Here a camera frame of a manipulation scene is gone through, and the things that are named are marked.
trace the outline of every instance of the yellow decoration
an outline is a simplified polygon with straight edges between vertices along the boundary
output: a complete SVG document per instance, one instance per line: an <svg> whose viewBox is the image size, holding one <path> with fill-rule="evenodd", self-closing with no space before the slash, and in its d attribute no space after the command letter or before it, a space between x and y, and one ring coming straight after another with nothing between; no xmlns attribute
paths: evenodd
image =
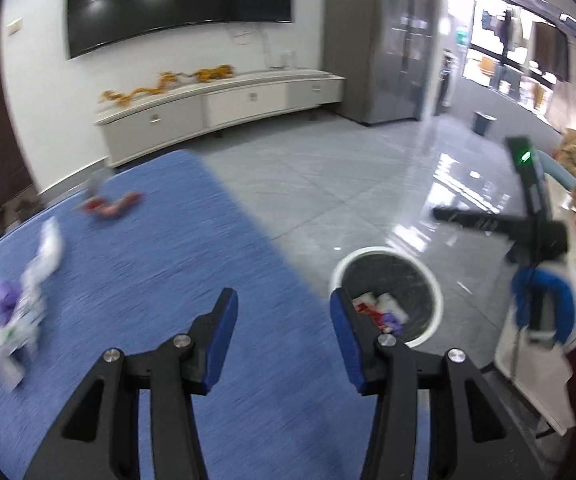
<svg viewBox="0 0 576 480"><path fill-rule="evenodd" d="M216 68L203 68L197 70L193 75L184 74L183 72L162 72L159 74L159 82L155 88L137 88L129 94L106 90L101 94L101 101L115 101L117 106L126 108L132 102L133 97L138 94L158 95L167 92L169 84L175 84L179 81L178 76L194 77L199 83L207 83L217 79L228 79L234 74L232 65L220 65Z"/></svg>

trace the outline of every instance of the brown jacket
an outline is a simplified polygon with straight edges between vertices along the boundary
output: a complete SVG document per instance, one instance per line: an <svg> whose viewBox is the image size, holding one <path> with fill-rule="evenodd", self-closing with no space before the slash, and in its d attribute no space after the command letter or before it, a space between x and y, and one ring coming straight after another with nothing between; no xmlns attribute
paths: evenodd
<svg viewBox="0 0 576 480"><path fill-rule="evenodd" d="M554 160L576 177L576 130L566 128L564 138L552 154Z"/></svg>

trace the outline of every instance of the cabinet drawer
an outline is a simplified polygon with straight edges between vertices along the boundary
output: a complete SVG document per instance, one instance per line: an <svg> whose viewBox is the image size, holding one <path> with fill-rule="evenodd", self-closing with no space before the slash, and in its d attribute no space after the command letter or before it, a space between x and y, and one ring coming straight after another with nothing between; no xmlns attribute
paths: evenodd
<svg viewBox="0 0 576 480"><path fill-rule="evenodd" d="M201 96L172 101L103 126L112 164L184 140L204 129Z"/></svg>
<svg viewBox="0 0 576 480"><path fill-rule="evenodd" d="M287 107L286 83L249 86L206 95L210 127L278 112Z"/></svg>
<svg viewBox="0 0 576 480"><path fill-rule="evenodd" d="M323 105L341 101L343 80L294 81L288 89L290 108Z"/></svg>

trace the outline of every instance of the window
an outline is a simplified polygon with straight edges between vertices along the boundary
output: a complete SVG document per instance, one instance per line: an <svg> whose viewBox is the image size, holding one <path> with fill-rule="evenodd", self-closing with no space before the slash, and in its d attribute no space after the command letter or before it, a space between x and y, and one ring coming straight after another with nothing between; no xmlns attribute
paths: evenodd
<svg viewBox="0 0 576 480"><path fill-rule="evenodd" d="M532 25L537 22L548 23L505 0L475 0L463 75L543 118L556 77L528 59Z"/></svg>

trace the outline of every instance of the tall cabinet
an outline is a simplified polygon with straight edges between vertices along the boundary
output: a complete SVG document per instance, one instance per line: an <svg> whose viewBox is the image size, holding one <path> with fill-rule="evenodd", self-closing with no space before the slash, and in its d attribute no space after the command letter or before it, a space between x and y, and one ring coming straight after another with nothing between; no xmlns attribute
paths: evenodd
<svg viewBox="0 0 576 480"><path fill-rule="evenodd" d="M440 0L325 0L324 70L346 79L336 111L365 124L419 119Z"/></svg>

